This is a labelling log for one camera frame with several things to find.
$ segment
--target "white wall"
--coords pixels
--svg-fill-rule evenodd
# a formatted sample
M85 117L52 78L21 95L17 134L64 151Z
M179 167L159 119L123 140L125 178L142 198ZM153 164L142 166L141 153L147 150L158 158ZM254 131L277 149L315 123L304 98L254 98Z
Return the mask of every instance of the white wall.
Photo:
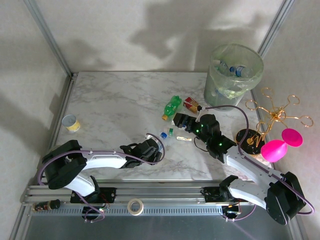
M49 143L66 74L22 0L0 7L0 239Z
M206 72L219 44L258 50L282 0L36 2L74 72Z
M309 115L314 126L305 128L299 120L288 120L288 126L298 130L304 137L303 145L289 147L286 156L276 166L283 172L294 173L306 198L315 206L316 213L302 216L310 240L320 239L320 1L297 0L284 25L264 58L264 74L256 87L274 89L276 106L287 104L288 95L297 95L301 103L288 106L288 116ZM268 98L259 94L258 101L270 108ZM284 126L274 125L271 139L281 139Z

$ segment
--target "masking tape roll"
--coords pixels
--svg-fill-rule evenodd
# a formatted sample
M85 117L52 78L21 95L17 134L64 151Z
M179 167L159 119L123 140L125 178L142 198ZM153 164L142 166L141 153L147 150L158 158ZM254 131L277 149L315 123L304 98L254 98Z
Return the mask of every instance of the masking tape roll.
M134 203L139 204L139 209L137 211L133 211L132 208L131 208ZM138 215L142 214L142 212L144 211L144 204L140 199L133 198L128 202L127 209L128 209L128 212L132 216L138 216Z

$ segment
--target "white marble surface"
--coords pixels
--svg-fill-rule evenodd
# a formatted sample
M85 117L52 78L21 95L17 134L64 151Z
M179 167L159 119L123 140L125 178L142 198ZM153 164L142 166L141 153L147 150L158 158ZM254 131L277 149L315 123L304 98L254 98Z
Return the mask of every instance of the white marble surface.
M143 142L145 133L158 134L170 122L161 119L173 95L193 97L205 105L206 73L182 72L81 72L76 80L67 114L79 119L81 128L69 133L62 127L57 144L76 139L84 148L116 150L120 145ZM248 114L250 125L258 122L255 111L245 109L245 94L239 107ZM184 107L182 112L192 114ZM212 110L224 135L233 139L245 127L236 109ZM96 168L86 172L96 179L123 180L223 180L229 175L243 179L243 173L222 164L197 149L193 142L170 139L166 155L157 165L142 164L131 169Z

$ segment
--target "blue bottle cap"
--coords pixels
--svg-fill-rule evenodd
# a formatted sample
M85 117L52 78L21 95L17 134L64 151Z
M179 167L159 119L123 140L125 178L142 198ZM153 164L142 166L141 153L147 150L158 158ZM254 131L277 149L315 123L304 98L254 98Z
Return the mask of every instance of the blue bottle cap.
M160 134L160 137L162 137L163 139L166 139L167 136L168 136L168 135L167 135L165 132L162 132L162 133Z

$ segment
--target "small can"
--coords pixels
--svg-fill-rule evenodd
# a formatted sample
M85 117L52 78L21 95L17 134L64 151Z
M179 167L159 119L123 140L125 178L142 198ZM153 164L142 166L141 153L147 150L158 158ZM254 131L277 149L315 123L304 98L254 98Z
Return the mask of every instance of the small can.
M32 205L32 210L34 212L40 212L40 211L47 211L47 210L53 210L53 209L59 209L60 208L60 200L51 200L51 201L42 201L39 203L34 203Z
M199 103L197 103L196 100L194 100L192 97L189 96L184 100L183 106L185 106L185 108L187 108L194 114L197 114Z
M62 122L62 125L66 129L68 129L68 131L71 133L78 131L80 128L80 123L79 123L78 119L76 118L76 116L73 114L69 114L69 115L64 116L64 118L62 119L61 122Z

